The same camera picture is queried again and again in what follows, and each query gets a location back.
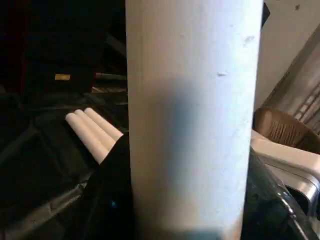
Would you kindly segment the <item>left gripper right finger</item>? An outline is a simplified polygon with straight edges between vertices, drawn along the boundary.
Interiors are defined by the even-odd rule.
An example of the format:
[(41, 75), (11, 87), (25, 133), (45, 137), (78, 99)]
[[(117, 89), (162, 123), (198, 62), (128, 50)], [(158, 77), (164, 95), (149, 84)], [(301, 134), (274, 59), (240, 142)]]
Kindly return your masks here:
[(243, 240), (316, 240), (307, 216), (251, 149), (241, 238)]

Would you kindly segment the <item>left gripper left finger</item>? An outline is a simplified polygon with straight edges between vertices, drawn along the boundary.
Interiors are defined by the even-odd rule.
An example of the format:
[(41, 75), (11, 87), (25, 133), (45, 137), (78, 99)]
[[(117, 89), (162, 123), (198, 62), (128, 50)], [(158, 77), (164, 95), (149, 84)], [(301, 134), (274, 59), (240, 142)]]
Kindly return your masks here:
[(90, 176), (64, 239), (133, 240), (134, 235), (129, 135), (124, 134)]

